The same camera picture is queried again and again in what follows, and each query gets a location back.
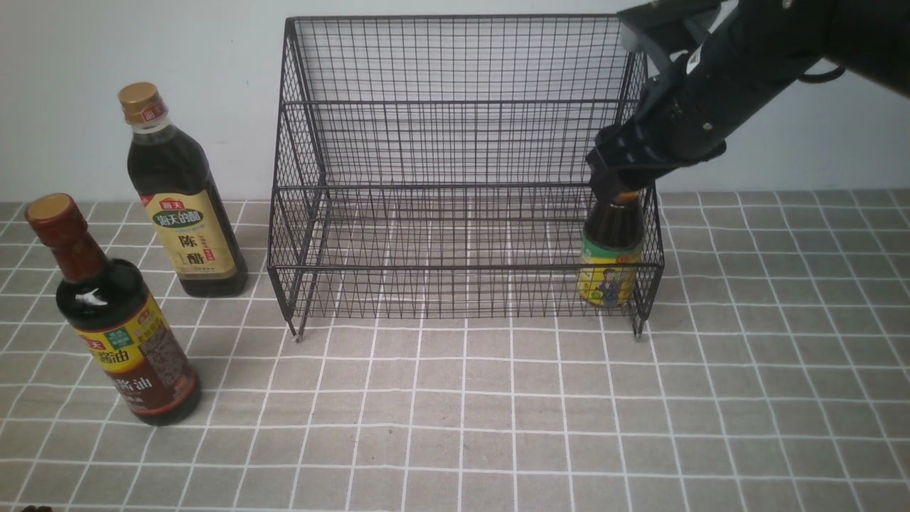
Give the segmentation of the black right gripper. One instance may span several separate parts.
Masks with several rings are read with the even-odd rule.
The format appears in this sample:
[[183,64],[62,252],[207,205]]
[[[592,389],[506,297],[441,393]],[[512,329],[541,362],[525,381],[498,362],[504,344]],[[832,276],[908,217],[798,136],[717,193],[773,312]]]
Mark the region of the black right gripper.
[[[821,58],[835,1],[653,1],[618,12],[659,70],[636,113],[586,156],[598,202],[713,159],[726,137]],[[620,178],[614,169],[620,169]]]

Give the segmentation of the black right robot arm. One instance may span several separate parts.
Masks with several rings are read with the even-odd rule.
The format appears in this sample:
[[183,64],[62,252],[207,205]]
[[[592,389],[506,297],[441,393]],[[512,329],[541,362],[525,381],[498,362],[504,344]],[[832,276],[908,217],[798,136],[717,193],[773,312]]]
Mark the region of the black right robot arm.
[[618,13],[659,74],[586,161],[600,201],[724,154],[726,139],[796,81],[846,70],[908,94],[906,1],[653,1]]

